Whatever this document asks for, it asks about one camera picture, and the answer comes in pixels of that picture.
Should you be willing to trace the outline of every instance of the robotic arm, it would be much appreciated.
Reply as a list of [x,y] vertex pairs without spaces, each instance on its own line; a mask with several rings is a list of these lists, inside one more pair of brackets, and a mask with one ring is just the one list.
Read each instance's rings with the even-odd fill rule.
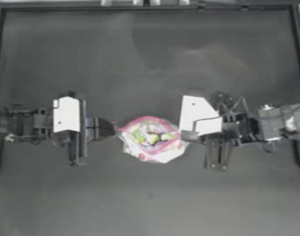
[[69,149],[70,165],[77,166],[87,156],[87,142],[114,134],[111,123],[87,117],[86,100],[71,92],[54,100],[53,108],[0,107],[0,156],[4,141],[38,145],[51,139],[54,144]]
[[[241,103],[245,110],[237,112]],[[181,130],[184,140],[206,146],[205,168],[224,171],[233,148],[257,144],[271,151],[280,139],[300,140],[300,103],[264,105],[255,115],[245,98],[216,93],[212,106],[201,93],[189,90],[182,97]]]

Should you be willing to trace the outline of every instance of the dark background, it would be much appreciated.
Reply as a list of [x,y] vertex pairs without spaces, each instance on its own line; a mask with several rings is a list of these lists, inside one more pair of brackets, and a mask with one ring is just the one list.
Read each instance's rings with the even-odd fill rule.
[[[87,113],[126,124],[180,121],[182,93],[244,95],[255,109],[300,101],[289,15],[271,13],[10,12],[0,104],[50,106],[67,89]],[[300,169],[292,144],[234,151],[225,173],[202,170],[190,145],[166,165],[122,154],[113,138],[73,169],[50,142],[7,145],[2,235],[300,235]]]

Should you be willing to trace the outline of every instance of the plastic bag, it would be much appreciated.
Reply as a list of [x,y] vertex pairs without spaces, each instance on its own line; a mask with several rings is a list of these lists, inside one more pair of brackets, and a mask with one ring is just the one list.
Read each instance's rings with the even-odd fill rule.
[[142,161],[168,163],[185,151],[188,143],[181,140],[181,133],[169,121],[143,116],[119,129],[123,152]]

